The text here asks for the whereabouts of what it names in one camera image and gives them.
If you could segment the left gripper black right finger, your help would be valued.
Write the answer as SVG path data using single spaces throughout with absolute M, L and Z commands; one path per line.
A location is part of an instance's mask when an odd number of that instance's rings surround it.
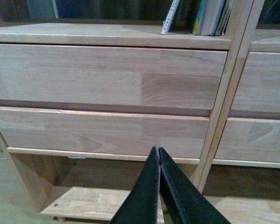
M 174 224 L 229 224 L 194 186 L 166 150 L 160 155 L 160 193 Z

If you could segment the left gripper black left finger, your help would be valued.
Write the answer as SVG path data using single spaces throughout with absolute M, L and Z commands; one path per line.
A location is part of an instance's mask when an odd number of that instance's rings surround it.
M 160 187 L 160 156 L 153 147 L 139 173 L 135 185 L 111 224 L 156 224 Z

